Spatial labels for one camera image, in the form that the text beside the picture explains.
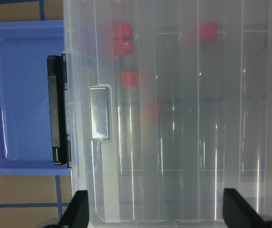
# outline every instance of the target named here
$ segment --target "red object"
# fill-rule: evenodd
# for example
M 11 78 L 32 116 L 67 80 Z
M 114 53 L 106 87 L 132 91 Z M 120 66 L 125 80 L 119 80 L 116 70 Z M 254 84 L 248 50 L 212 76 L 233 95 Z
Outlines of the red object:
M 137 71 L 121 72 L 121 85 L 123 87 L 139 87 L 139 73 Z
M 218 27 L 217 22 L 201 24 L 199 30 L 199 40 L 203 43 L 209 43 L 217 40 Z
M 132 26 L 123 25 L 122 22 L 113 23 L 113 39 L 130 38 L 132 36 Z
M 157 101 L 156 102 L 156 107 L 157 107 L 156 117 L 158 119 L 159 116 L 160 116 L 161 108 L 162 108 L 161 102 Z M 147 113 L 145 113 L 145 115 L 147 117 L 149 117 L 148 119 L 150 121 L 150 124 L 153 123 L 153 122 L 155 123 L 155 121 L 156 121 L 156 118 L 155 118 L 155 108 L 153 106 L 147 111 Z M 141 124 L 140 117 L 138 118 L 137 122 L 139 124 Z
M 125 56 L 134 51 L 134 45 L 131 40 L 114 39 L 113 49 L 114 56 Z

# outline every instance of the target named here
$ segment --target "clear plastic lid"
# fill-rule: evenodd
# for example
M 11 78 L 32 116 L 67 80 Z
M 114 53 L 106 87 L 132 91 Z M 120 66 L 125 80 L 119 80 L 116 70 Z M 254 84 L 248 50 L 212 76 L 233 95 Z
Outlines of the clear plastic lid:
M 272 1 L 66 0 L 73 190 L 94 227 L 272 216 Z

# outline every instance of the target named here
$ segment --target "blue tray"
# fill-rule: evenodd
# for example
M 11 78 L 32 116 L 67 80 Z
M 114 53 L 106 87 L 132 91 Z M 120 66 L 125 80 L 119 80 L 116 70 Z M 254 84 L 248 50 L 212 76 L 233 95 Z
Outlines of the blue tray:
M 49 119 L 46 57 L 62 50 L 62 21 L 0 23 L 0 174 L 70 174 L 53 165 Z

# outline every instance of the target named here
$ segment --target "blue line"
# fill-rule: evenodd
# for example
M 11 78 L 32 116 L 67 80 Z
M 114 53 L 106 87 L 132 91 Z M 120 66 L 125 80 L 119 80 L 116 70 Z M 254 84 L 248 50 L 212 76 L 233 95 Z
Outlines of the blue line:
M 57 203 L 17 203 L 17 204 L 0 204 L 0 208 L 53 208 Z
M 30 2 L 30 1 L 38 1 L 38 0 L 0 0 L 0 5 L 9 4 L 9 3 Z
M 45 20 L 44 0 L 39 0 L 40 20 Z
M 61 199 L 61 188 L 60 188 L 60 177 L 59 177 L 59 175 L 55 176 L 55 181 L 56 181 L 58 216 L 59 216 L 59 219 L 60 219 L 60 218 L 62 218 L 62 199 Z

